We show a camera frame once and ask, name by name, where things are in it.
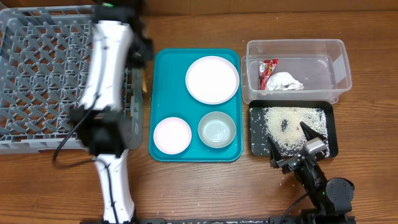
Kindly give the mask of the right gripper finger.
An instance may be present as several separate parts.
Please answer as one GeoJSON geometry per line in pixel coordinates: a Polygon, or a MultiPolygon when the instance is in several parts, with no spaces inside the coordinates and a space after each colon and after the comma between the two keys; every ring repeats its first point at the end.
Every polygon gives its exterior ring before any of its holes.
{"type": "Polygon", "coordinates": [[[312,128],[310,128],[307,124],[305,124],[303,121],[300,122],[300,126],[302,128],[302,131],[304,133],[304,136],[307,141],[311,141],[314,139],[320,139],[324,143],[326,143],[326,137],[324,137],[322,134],[316,132],[312,128]]]}
{"type": "Polygon", "coordinates": [[[275,145],[274,141],[270,136],[267,137],[267,143],[269,145],[269,157],[270,157],[270,165],[273,168],[279,168],[280,163],[284,161],[283,157],[279,152],[279,148],[275,145]]]}

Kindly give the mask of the white rice pile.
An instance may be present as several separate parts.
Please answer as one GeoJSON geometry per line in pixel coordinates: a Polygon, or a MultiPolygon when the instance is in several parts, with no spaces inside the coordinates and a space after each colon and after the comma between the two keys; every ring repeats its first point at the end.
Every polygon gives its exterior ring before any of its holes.
{"type": "Polygon", "coordinates": [[[284,157],[296,155],[307,141],[300,122],[328,136],[326,115],[320,108],[299,107],[252,107],[249,109],[250,148],[255,156],[270,154],[267,137],[280,147],[284,157]]]}

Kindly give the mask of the white tissue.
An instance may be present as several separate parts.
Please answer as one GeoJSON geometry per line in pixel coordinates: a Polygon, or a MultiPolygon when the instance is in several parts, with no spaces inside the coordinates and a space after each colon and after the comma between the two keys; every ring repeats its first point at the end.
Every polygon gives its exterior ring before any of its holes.
{"type": "Polygon", "coordinates": [[[303,90],[303,84],[289,72],[278,72],[271,75],[267,81],[266,90],[303,90]]]}

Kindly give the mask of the grey round bowl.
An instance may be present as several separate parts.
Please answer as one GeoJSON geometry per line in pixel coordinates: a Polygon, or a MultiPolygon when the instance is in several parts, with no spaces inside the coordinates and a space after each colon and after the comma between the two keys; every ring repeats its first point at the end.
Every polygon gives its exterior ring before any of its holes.
{"type": "Polygon", "coordinates": [[[230,145],[236,135],[233,119],[221,111],[210,112],[200,120],[198,135],[208,147],[221,149],[230,145]]]}

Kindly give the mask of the red snack wrapper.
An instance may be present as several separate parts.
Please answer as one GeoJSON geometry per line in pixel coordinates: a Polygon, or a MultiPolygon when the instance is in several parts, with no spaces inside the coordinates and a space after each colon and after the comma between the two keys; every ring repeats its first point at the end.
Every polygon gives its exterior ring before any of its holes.
{"type": "Polygon", "coordinates": [[[278,59],[263,60],[259,63],[259,89],[265,90],[268,79],[279,63],[278,59]]]}

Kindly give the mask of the pink shallow bowl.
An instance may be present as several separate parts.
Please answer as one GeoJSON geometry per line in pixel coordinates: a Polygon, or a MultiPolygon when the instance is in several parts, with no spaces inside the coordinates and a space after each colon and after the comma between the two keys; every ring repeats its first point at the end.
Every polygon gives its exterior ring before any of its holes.
{"type": "Polygon", "coordinates": [[[161,152],[175,155],[188,148],[192,140],[192,131],[183,119],[169,117],[155,127],[153,139],[161,152]]]}

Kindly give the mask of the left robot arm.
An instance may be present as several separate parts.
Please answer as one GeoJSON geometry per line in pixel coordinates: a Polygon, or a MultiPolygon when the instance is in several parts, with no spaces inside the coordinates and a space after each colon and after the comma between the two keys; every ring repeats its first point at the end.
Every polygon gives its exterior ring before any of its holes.
{"type": "Polygon", "coordinates": [[[101,223],[138,223],[129,190],[127,158],[142,144],[142,78],[153,60],[143,1],[97,1],[93,52],[83,96],[69,120],[92,155],[104,201],[101,223]]]}

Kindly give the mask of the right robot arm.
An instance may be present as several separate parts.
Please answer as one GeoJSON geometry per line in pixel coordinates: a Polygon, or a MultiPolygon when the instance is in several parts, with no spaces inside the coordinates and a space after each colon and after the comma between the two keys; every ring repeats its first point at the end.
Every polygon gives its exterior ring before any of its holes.
{"type": "Polygon", "coordinates": [[[281,217],[270,217],[269,221],[279,223],[355,223],[355,217],[347,216],[352,211],[354,184],[345,178],[327,179],[318,161],[325,158],[327,138],[314,131],[304,122],[300,126],[307,141],[299,154],[283,159],[279,146],[268,137],[270,165],[281,168],[283,174],[293,172],[302,184],[305,194],[298,198],[281,217]],[[312,209],[302,210],[299,216],[290,216],[292,209],[308,197],[312,209]]]}

